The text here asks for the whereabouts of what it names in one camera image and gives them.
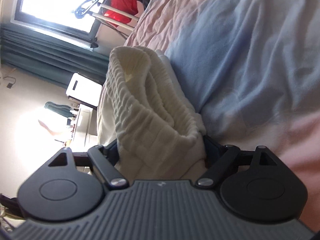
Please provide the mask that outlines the dark teal hanging towel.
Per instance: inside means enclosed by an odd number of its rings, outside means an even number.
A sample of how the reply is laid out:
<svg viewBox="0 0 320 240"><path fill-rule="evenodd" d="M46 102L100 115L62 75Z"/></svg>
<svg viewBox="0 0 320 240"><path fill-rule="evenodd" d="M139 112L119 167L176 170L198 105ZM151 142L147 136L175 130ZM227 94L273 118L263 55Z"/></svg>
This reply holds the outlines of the dark teal hanging towel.
<svg viewBox="0 0 320 240"><path fill-rule="evenodd" d="M60 105L60 104L56 104L48 101L45 103L44 108L51 110L66 118L71 118L73 116L73 114L71 113L72 108L67 105Z"/></svg>

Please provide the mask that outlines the window with dark frame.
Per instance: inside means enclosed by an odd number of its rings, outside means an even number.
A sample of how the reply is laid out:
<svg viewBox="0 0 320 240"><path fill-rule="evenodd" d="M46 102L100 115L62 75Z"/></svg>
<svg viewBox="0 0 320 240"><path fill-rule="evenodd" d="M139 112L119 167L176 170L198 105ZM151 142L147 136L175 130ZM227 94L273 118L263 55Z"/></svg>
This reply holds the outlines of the window with dark frame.
<svg viewBox="0 0 320 240"><path fill-rule="evenodd" d="M11 19L29 27L52 31L75 42L84 43L89 48L97 48L96 35L100 22L89 15L76 18L74 14L84 1L86 0L17 0Z"/></svg>

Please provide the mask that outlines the red garment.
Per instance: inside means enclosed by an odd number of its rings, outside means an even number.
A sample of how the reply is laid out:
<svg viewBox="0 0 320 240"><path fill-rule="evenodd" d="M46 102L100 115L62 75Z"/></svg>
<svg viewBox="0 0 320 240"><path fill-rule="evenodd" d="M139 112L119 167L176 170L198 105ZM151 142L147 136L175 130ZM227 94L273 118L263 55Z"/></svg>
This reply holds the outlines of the red garment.
<svg viewBox="0 0 320 240"><path fill-rule="evenodd" d="M133 16L138 14L137 0L111 0L110 6ZM112 10L106 10L104 16L123 24L128 24L132 20L131 18Z"/></svg>

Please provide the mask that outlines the pastel tie-dye duvet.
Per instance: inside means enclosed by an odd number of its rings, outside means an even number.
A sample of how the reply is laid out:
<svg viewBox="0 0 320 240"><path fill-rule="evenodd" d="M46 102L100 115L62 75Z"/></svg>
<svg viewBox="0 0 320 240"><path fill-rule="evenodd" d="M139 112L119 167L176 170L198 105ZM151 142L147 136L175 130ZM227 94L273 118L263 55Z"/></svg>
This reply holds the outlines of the pastel tie-dye duvet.
<svg viewBox="0 0 320 240"><path fill-rule="evenodd" d="M151 0L126 45L165 53L212 138L291 168L319 230L319 0Z"/></svg>

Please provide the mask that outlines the garment steamer stand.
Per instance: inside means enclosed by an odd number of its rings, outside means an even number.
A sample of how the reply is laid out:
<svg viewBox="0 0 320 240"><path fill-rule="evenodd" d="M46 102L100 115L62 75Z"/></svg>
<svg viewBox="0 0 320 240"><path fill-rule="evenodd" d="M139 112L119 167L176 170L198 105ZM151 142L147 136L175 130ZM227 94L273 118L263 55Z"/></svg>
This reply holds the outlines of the garment steamer stand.
<svg viewBox="0 0 320 240"><path fill-rule="evenodd" d="M129 23L125 23L123 20L118 20L116 16L124 16L129 19L129 22L132 20L136 22L139 21L139 17L104 3L100 3L99 0L85 0L73 11L73 14L77 19L82 19L86 15L92 16L102 25L115 31L124 40L126 40L129 35L117 28L121 27L128 31L133 31L134 27L129 25Z"/></svg>

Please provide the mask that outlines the white chair back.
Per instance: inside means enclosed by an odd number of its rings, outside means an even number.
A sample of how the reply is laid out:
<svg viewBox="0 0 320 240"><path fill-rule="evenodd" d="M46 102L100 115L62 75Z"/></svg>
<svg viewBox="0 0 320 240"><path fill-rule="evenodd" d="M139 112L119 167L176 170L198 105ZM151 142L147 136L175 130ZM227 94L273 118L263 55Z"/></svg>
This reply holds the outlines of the white chair back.
<svg viewBox="0 0 320 240"><path fill-rule="evenodd" d="M66 90L66 95L76 100L97 107L99 104L102 85L74 73Z"/></svg>

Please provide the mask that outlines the white sweatpants with black stripe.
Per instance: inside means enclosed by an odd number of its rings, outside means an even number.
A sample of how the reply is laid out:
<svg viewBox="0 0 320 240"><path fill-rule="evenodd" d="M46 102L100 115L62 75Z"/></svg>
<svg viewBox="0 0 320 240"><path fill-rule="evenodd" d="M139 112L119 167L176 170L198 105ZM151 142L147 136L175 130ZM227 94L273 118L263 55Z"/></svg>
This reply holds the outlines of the white sweatpants with black stripe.
<svg viewBox="0 0 320 240"><path fill-rule="evenodd" d="M159 50L111 51L97 129L99 144L117 142L116 168L128 181L195 181L206 171L202 118Z"/></svg>

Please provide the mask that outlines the white dresser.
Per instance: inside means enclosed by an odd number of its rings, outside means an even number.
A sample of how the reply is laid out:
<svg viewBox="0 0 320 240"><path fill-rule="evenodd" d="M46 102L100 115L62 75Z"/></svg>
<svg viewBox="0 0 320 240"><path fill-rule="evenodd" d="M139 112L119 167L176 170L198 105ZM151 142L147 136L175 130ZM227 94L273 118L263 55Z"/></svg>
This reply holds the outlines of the white dresser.
<svg viewBox="0 0 320 240"><path fill-rule="evenodd" d="M80 152L87 151L97 143L97 110L80 104L68 147Z"/></svg>

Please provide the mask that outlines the teal curtain left of window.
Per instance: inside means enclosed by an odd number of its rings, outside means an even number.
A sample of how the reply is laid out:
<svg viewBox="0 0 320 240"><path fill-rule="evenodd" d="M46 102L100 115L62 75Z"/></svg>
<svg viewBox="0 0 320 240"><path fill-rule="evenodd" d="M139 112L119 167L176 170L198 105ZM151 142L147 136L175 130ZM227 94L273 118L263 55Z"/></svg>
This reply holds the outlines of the teal curtain left of window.
<svg viewBox="0 0 320 240"><path fill-rule="evenodd" d="M67 88L74 73L103 84L109 58L20 25L2 23L1 63Z"/></svg>

